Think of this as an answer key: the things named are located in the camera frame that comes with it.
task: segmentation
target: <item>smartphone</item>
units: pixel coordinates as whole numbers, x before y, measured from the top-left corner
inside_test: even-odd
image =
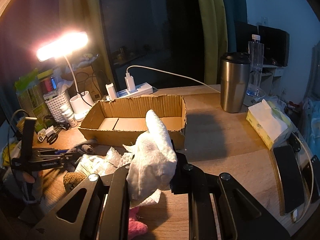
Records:
[[[274,148],[273,155],[280,184],[280,213],[286,215],[305,201],[301,171],[291,145]]]

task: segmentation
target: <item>yellow-green curtain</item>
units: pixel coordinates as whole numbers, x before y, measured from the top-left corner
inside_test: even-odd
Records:
[[[220,83],[220,57],[228,50],[226,13],[223,0],[199,0],[204,31],[204,82]]]
[[[99,53],[98,64],[102,64],[107,77],[114,82],[104,41],[99,0],[59,0],[60,25],[62,30],[85,31],[89,47]]]

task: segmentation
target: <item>black tumbler lid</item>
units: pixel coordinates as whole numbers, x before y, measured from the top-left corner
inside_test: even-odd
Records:
[[[221,60],[234,63],[234,64],[250,64],[250,59],[248,54],[242,52],[227,52],[223,54]]]

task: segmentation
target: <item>brown cardboard carton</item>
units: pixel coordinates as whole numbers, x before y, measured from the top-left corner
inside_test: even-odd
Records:
[[[76,76],[79,92],[89,91],[89,94],[93,101],[102,99],[97,89],[99,87],[98,81],[95,77],[95,74],[93,73],[93,69],[91,66],[77,69],[74,73]],[[63,74],[61,77],[65,80],[73,81],[73,76],[71,73]],[[74,83],[69,88],[69,95],[70,97],[76,95],[76,87]]]
[[[167,127],[176,149],[184,148],[186,103],[182,96],[161,95],[117,98],[98,101],[83,119],[79,130],[86,139],[97,138],[99,144],[134,145],[147,131],[146,113],[153,109]]]

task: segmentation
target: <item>plastic water bottle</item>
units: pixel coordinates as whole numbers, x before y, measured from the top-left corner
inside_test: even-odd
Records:
[[[256,97],[259,94],[263,67],[264,45],[260,43],[260,36],[252,34],[252,41],[248,42],[250,54],[250,76],[247,95]]]

